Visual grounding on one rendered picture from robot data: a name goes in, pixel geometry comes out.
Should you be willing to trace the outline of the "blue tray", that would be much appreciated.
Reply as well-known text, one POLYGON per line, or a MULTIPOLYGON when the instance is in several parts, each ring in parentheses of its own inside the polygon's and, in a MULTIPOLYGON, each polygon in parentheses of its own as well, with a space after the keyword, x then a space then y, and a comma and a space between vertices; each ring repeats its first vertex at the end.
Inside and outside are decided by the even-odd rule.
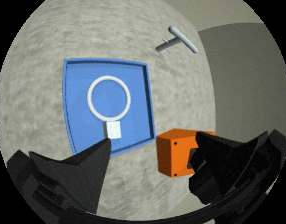
MULTIPOLYGON (((104 139, 103 120, 88 108, 87 91, 92 81, 114 76, 130 92, 130 108, 120 117, 122 137, 111 139, 111 156, 156 141, 154 107, 152 107, 150 72, 142 61, 74 57, 65 59, 62 76, 63 115, 68 141, 74 156, 104 139)), ((115 80, 102 80, 92 91, 91 103, 96 112, 116 116, 126 107, 126 93, 115 80)))

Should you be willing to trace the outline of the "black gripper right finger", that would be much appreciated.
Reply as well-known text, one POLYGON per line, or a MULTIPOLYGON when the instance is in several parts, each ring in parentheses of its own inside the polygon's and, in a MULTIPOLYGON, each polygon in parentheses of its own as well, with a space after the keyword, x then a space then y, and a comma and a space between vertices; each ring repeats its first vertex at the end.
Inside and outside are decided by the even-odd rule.
POLYGON ((267 141, 269 131, 261 133, 247 143, 223 139, 223 137, 210 135, 202 131, 196 132, 196 143, 200 152, 212 171, 221 196, 236 189, 236 181, 243 175, 249 161, 255 155, 256 148, 267 141))

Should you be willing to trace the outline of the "grey t-shaped metal stake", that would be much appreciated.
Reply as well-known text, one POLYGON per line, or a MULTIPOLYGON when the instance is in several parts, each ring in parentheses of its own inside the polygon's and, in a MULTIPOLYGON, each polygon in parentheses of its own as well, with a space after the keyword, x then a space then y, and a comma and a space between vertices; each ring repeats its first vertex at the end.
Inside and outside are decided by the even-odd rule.
POLYGON ((164 48, 167 49, 172 47, 172 45, 175 45, 175 44, 178 44, 178 43, 183 43, 187 45, 188 48, 191 49, 192 52, 196 53, 198 52, 198 49, 196 49, 195 45, 191 43, 190 40, 187 39, 186 36, 184 36, 183 34, 180 34, 180 32, 178 30, 176 30, 175 27, 168 27, 168 31, 171 32, 172 35, 175 35, 176 37, 174 37, 174 39, 171 39, 171 40, 166 40, 166 39, 163 39, 164 41, 166 41, 166 43, 163 43, 163 44, 160 44, 158 45, 158 47, 155 47, 155 51, 156 52, 160 52, 160 51, 163 51, 164 48))

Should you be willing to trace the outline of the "light grey metal ring with square tab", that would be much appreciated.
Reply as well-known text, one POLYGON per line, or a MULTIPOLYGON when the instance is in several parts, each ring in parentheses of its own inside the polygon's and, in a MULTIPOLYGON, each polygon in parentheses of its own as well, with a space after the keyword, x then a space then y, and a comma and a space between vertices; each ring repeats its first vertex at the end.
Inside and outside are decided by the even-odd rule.
POLYGON ((122 137, 122 132, 120 132, 120 123, 119 121, 115 121, 115 120, 119 120, 120 117, 122 117, 123 115, 126 115, 128 108, 130 108, 130 92, 128 92, 126 84, 124 84, 122 80, 116 79, 116 77, 110 76, 110 75, 98 77, 98 79, 92 81, 92 84, 90 85, 90 87, 88 87, 87 103, 88 103, 87 104, 88 108, 91 109, 91 112, 94 113, 94 115, 98 117, 98 119, 104 121, 103 123, 104 139, 116 139, 116 137, 122 137), (116 116, 100 115, 100 112, 96 112, 94 105, 92 105, 91 103, 92 91, 94 91, 95 85, 98 84, 99 81, 102 81, 102 80, 115 80, 116 83, 120 85, 120 87, 124 88, 123 91, 124 93, 126 93, 126 107, 124 107, 122 113, 118 113, 118 115, 116 116))

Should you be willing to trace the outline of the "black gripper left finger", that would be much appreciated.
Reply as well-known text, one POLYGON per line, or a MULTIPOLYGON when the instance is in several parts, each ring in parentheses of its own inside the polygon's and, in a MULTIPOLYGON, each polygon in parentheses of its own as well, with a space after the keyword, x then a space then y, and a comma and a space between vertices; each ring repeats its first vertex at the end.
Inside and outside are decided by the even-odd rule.
POLYGON ((100 140, 90 148, 76 153, 66 160, 54 160, 50 157, 29 152, 38 171, 51 177, 86 209, 86 212, 96 214, 104 175, 111 155, 111 139, 100 140))

